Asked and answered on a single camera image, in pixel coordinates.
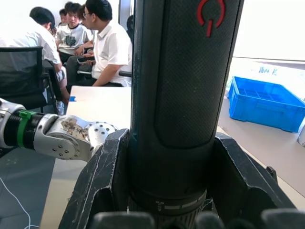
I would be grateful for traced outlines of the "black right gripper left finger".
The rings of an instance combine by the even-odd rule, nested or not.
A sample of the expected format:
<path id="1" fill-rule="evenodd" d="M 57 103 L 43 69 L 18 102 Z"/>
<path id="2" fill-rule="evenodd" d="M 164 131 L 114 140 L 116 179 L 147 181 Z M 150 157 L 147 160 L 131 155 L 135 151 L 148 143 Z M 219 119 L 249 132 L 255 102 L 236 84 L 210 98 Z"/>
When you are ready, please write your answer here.
<path id="1" fill-rule="evenodd" d="M 99 212 L 126 211 L 129 137 L 128 129 L 106 137 L 81 171 L 60 221 L 60 229 L 88 229 L 93 216 Z"/>

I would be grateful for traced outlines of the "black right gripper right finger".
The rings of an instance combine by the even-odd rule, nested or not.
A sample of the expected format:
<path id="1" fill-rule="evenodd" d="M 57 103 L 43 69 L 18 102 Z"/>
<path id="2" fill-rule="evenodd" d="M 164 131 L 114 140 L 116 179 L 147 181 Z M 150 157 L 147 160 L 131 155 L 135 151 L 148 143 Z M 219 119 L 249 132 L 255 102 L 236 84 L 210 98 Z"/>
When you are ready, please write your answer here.
<path id="1" fill-rule="evenodd" d="M 217 133 L 211 160 L 208 191 L 223 223 L 262 223 L 264 210 L 295 208 L 270 173 L 233 138 Z"/>

